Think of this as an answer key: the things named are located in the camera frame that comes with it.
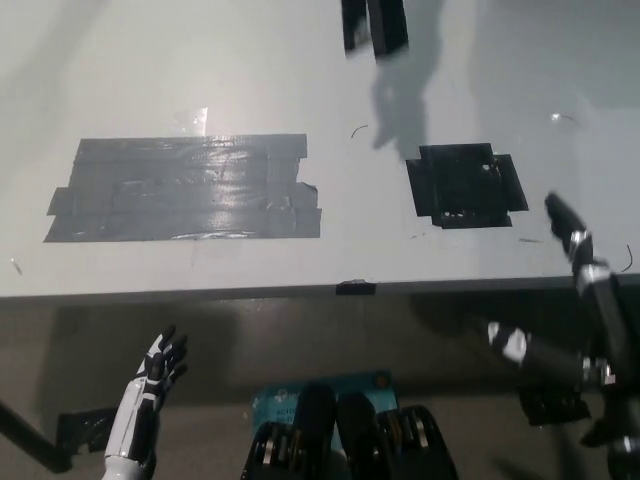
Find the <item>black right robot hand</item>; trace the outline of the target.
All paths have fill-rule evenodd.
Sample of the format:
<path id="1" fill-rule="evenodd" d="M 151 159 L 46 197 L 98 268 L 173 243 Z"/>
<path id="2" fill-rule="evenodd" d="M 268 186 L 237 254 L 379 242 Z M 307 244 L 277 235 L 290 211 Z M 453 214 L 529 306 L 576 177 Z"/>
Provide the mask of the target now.
<path id="1" fill-rule="evenodd" d="M 612 479 L 639 477 L 639 327 L 621 295 L 617 275 L 597 256 L 593 236 L 557 193 L 545 198 L 552 234 L 571 265 L 578 300 L 595 324 L 587 354 L 580 357 L 517 327 L 491 321 L 482 327 L 491 349 L 520 369 L 533 370 L 575 390 L 595 389 L 604 410 L 581 439 L 607 450 Z"/>

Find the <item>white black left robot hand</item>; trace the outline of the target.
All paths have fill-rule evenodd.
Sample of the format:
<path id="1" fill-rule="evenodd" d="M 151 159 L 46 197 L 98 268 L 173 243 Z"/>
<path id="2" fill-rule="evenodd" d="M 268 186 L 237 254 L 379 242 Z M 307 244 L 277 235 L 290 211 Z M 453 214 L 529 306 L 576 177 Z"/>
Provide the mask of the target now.
<path id="1" fill-rule="evenodd" d="M 170 325 L 156 337 L 127 384 L 111 428 L 106 458 L 144 464 L 152 456 L 166 396 L 187 370 L 187 337 L 175 337 L 175 332 L 176 327 Z"/>

